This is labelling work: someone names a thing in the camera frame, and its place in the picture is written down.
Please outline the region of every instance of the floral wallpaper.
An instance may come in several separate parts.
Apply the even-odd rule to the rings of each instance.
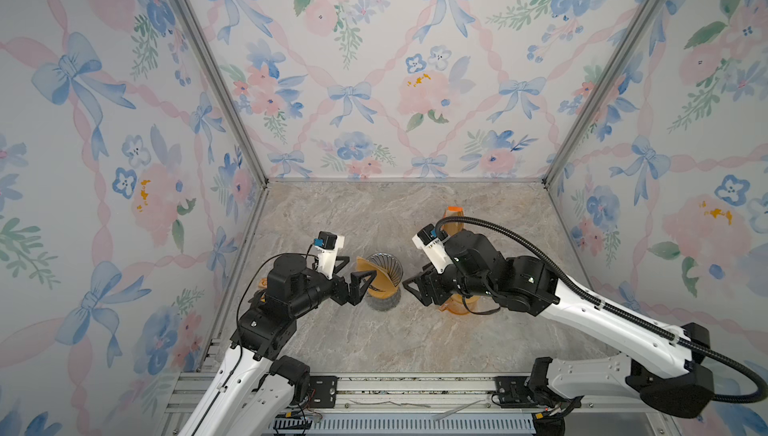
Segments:
[[[641,2],[190,0],[268,177],[298,180],[541,178]]]
[[[667,0],[550,187],[597,291],[768,377],[768,0]],[[720,393],[752,383],[705,361]],[[710,403],[686,434],[768,434]]]
[[[148,434],[258,184],[168,0],[3,0],[0,435]]]

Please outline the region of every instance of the corrugated black hose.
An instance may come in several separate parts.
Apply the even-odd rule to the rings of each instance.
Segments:
[[[435,234],[437,234],[440,239],[446,238],[446,235],[441,232],[441,228],[449,222],[463,222],[464,224],[476,225],[480,226],[481,228],[491,229],[492,231],[504,234],[508,238],[516,241],[525,249],[528,249],[537,258],[541,259],[544,264],[549,266],[554,274],[558,276],[560,281],[562,281],[562,283],[565,284],[568,289],[576,293],[579,297],[585,301],[589,301],[590,304],[596,306],[603,304],[603,301],[600,299],[600,297],[593,296],[576,285],[576,283],[574,283],[573,280],[571,280],[571,278],[568,277],[568,275],[558,267],[558,265],[554,264],[554,261],[545,255],[541,249],[534,246],[528,239],[520,236],[518,233],[483,219],[469,218],[466,216],[448,216],[440,219],[437,221],[437,224],[435,224]],[[648,329],[648,331],[660,335],[662,338],[668,339],[669,341],[674,341],[677,337],[674,333],[668,332],[666,329],[659,328],[658,326],[645,321],[642,317],[638,317],[631,312],[625,311],[621,307],[610,304],[609,302],[605,302],[602,307],[606,311],[612,312],[615,315],[626,319],[627,321],[633,322],[635,325],[638,325],[643,329]],[[739,373],[747,376],[757,386],[757,389],[751,394],[715,394],[712,401],[733,404],[748,404],[763,401],[763,399],[768,397],[768,384],[763,380],[763,378],[760,377],[758,373],[755,373],[744,364],[741,364],[738,361],[720,354],[719,352],[712,351],[705,346],[696,344],[695,342],[689,341],[687,339],[680,338],[677,341],[677,344],[683,346],[684,348],[690,349],[692,352],[703,354],[707,358],[711,358],[717,362],[723,363],[726,366],[735,369]]]

